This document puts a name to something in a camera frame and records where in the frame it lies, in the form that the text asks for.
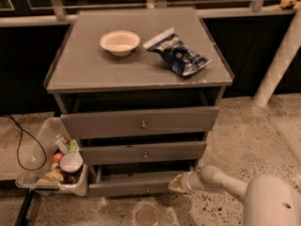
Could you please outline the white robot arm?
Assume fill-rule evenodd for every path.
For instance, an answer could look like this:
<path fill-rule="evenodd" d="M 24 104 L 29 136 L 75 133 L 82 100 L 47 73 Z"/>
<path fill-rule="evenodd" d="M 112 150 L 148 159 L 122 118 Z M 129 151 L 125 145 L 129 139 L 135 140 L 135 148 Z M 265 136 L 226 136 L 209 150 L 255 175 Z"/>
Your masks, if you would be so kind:
<path fill-rule="evenodd" d="M 301 226 L 301 195 L 270 173 L 257 175 L 246 183 L 207 165 L 197 172 L 178 174 L 168 189 L 177 193 L 223 189 L 243 204 L 243 226 Z"/>

